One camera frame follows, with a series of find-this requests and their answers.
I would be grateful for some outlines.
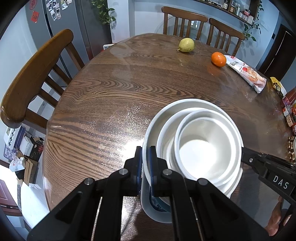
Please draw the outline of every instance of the box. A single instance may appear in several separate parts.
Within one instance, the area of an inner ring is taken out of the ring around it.
[[[30,141],[33,143],[33,148],[30,152],[29,156],[30,159],[34,160],[34,161],[39,161],[39,158],[43,152],[43,142],[44,140],[41,138],[41,137],[36,137],[36,138],[33,138],[31,137],[30,138]]]
[[[37,170],[39,162],[27,159],[25,174],[24,174],[24,183],[29,186],[29,183],[36,182]]]
[[[33,148],[33,143],[28,137],[23,137],[20,143],[20,151],[23,155],[29,156]]]

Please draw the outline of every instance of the green leaves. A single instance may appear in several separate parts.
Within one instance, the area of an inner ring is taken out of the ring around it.
[[[114,16],[109,16],[109,11],[114,11],[114,8],[107,8],[105,3],[107,3],[107,0],[91,0],[92,4],[96,6],[99,11],[99,19],[102,21],[102,24],[110,24],[113,21],[116,21],[116,18]]]

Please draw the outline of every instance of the wooden chair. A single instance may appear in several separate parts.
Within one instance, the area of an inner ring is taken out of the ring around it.
[[[28,109],[28,106],[37,95],[51,106],[57,105],[57,100],[41,88],[45,82],[59,95],[63,94],[64,90],[48,76],[51,70],[70,84],[71,79],[56,64],[63,49],[66,49],[79,71],[84,67],[72,40],[71,30],[60,31],[30,58],[15,77],[1,104],[0,117],[8,127],[18,128],[24,123],[46,134],[47,119]]]
[[[200,39],[203,24],[205,22],[207,22],[207,17],[206,16],[200,15],[200,14],[194,13],[194,12],[189,12],[189,11],[185,11],[185,10],[181,10],[181,9],[177,9],[177,8],[172,8],[172,7],[162,7],[161,11],[164,13],[163,34],[167,34],[167,31],[168,31],[168,14],[170,14],[170,15],[173,15],[175,17],[175,25],[174,25],[173,35],[177,36],[178,20],[179,20],[179,18],[182,18],[179,37],[183,38],[185,19],[187,19],[188,20],[188,25],[187,25],[187,31],[186,31],[186,38],[189,38],[190,28],[191,28],[191,21],[200,21],[200,26],[198,28],[196,40]]]
[[[228,48],[229,48],[229,44],[230,44],[230,41],[231,41],[231,37],[237,37],[238,38],[238,41],[237,41],[237,44],[233,50],[233,53],[232,55],[235,56],[237,54],[237,51],[239,49],[239,46],[242,42],[242,40],[244,40],[244,34],[215,20],[214,18],[210,18],[209,19],[209,23],[211,24],[210,26],[210,31],[209,31],[209,36],[207,38],[207,45],[211,45],[211,41],[212,41],[212,37],[213,37],[213,31],[214,31],[214,27],[216,27],[219,32],[218,32],[218,36],[217,36],[217,39],[216,39],[216,43],[215,43],[215,48],[218,48],[218,44],[219,44],[219,40],[220,40],[220,36],[221,36],[221,32],[223,32],[223,37],[222,37],[222,42],[220,44],[220,49],[223,49],[223,46],[224,46],[224,42],[225,42],[225,37],[226,37],[226,34],[228,34],[228,40],[227,40],[227,43],[226,43],[226,46],[225,46],[225,52],[228,51]]]

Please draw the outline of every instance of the sauce bottle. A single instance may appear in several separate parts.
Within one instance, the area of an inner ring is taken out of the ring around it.
[[[296,101],[296,86],[291,89],[280,101],[281,106],[284,108],[286,105],[292,106]]]

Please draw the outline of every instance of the doorway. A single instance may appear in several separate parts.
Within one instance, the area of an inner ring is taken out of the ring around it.
[[[296,57],[295,43],[294,33],[281,24],[276,39],[259,71],[268,78],[275,77],[281,81]]]

